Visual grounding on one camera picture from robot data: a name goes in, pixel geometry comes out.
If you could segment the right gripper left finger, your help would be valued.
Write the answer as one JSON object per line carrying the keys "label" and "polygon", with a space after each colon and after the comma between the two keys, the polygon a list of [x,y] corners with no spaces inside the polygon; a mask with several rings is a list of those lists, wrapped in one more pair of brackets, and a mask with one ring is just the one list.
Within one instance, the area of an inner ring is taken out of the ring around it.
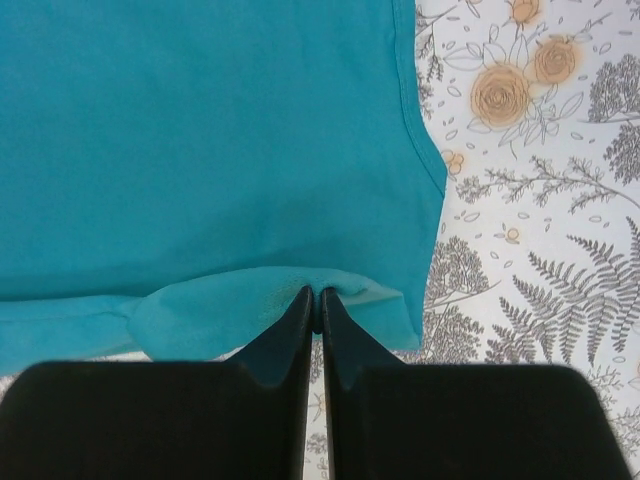
{"label": "right gripper left finger", "polygon": [[313,294],[224,361],[46,362],[1,403],[5,479],[298,479]]}

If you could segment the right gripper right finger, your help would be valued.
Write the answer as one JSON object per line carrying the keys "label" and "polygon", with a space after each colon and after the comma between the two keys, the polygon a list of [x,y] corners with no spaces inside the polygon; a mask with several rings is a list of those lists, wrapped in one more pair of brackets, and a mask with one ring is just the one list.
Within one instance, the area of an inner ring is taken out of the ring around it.
{"label": "right gripper right finger", "polygon": [[600,401],[557,365],[415,365],[321,297],[333,479],[627,479]]}

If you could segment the teal t shirt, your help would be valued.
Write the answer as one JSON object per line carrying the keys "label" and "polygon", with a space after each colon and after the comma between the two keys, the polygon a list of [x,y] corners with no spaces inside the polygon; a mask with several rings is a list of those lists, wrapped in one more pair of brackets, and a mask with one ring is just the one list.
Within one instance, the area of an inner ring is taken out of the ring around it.
{"label": "teal t shirt", "polygon": [[411,1],[5,1],[1,371],[209,360],[334,288],[422,342],[446,185]]}

